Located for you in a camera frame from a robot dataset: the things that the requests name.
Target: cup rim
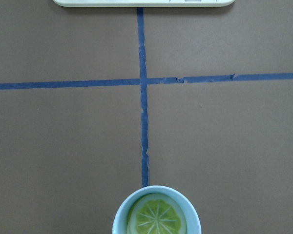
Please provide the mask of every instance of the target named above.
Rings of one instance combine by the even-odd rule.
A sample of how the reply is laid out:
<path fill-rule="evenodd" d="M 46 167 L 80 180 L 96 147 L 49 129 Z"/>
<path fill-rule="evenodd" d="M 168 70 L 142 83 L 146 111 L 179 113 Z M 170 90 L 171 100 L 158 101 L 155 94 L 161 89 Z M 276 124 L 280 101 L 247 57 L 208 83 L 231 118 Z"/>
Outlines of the cup rim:
<path fill-rule="evenodd" d="M 191 204 L 191 202 L 180 192 L 177 190 L 162 186 L 162 185 L 151 185 L 146 186 L 144 188 L 138 189 L 132 194 L 130 194 L 124 202 L 119 207 L 115 218 L 113 222 L 113 228 L 112 228 L 112 234 L 126 234 L 126 229 L 124 229 L 124 213 L 128 213 L 133 203 L 138 200 L 140 197 L 151 194 L 151 193 L 162 193 L 165 195 L 170 196 L 172 199 L 174 199 L 180 206 L 180 208 L 183 210 L 185 216 L 186 216 L 186 222 L 188 223 L 195 223 L 196 227 L 194 228 L 195 234 L 201 234 L 201 224 L 199 216 L 194 208 L 194 206 Z"/>

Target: blue tape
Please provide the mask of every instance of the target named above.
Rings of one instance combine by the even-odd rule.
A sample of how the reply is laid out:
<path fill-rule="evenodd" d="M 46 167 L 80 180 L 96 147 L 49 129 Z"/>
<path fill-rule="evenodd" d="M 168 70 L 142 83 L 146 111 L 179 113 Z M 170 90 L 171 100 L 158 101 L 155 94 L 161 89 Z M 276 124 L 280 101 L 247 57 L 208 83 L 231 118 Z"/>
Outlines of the blue tape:
<path fill-rule="evenodd" d="M 256 80 L 283 80 L 293 79 L 293 73 L 278 74 L 253 74 L 253 75 L 226 75 L 226 76 L 206 76 L 206 77 L 168 77 L 168 78 L 148 78 L 148 84 L 183 84 L 183 83 L 209 83 L 227 81 L 256 81 Z"/>
<path fill-rule="evenodd" d="M 139 60 L 140 60 L 140 88 L 141 88 L 141 145 L 142 145 L 142 187 L 149 185 L 149 159 L 148 150 L 148 117 L 147 117 L 147 66 L 145 48 L 145 25 L 143 8 L 138 7 L 138 37 L 139 37 Z"/>
<path fill-rule="evenodd" d="M 72 88 L 72 87 L 96 87 L 139 85 L 139 79 L 110 79 L 110 80 L 85 80 L 85 81 L 51 81 L 51 82 L 25 82 L 25 83 L 1 83 L 0 90 L 5 89 L 47 89 L 47 88 Z"/>

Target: lime slice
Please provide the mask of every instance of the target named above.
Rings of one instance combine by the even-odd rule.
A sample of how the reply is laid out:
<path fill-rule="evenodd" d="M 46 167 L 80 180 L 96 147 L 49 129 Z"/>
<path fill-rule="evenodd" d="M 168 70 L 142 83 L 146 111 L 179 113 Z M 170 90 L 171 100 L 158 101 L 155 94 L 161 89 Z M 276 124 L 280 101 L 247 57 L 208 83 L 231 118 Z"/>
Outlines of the lime slice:
<path fill-rule="evenodd" d="M 179 205 L 164 194 L 148 194 L 132 206 L 126 234 L 186 234 L 187 223 Z"/>

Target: cardboard surface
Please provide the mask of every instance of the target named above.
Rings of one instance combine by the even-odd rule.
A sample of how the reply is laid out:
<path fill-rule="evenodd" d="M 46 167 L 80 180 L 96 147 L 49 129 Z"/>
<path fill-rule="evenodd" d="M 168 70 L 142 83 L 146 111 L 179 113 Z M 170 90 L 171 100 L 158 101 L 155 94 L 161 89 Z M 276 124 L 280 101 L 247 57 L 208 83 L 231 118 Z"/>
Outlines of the cardboard surface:
<path fill-rule="evenodd" d="M 141 187 L 139 92 L 0 91 L 0 234 L 111 233 Z"/>
<path fill-rule="evenodd" d="M 136 12 L 0 1 L 0 83 L 139 78 Z"/>
<path fill-rule="evenodd" d="M 293 233 L 293 81 L 150 85 L 150 184 L 202 233 Z"/>
<path fill-rule="evenodd" d="M 293 72 L 293 0 L 146 8 L 150 78 Z"/>

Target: light blue cup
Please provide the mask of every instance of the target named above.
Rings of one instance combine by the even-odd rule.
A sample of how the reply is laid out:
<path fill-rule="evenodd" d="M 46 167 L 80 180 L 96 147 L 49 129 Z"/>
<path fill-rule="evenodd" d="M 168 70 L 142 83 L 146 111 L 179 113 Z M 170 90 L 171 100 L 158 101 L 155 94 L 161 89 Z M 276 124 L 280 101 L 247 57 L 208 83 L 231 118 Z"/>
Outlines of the light blue cup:
<path fill-rule="evenodd" d="M 131 206 L 140 197 L 152 193 L 165 194 L 174 199 L 184 212 L 187 222 L 187 234 L 201 234 L 201 224 L 199 216 L 197 215 L 197 212 L 195 211 L 195 208 L 192 206 L 191 202 L 189 202 L 189 200 L 180 192 L 172 188 L 160 185 L 141 188 L 126 198 L 126 200 L 122 203 L 116 213 L 113 223 L 112 234 L 126 234 L 127 216 Z"/>

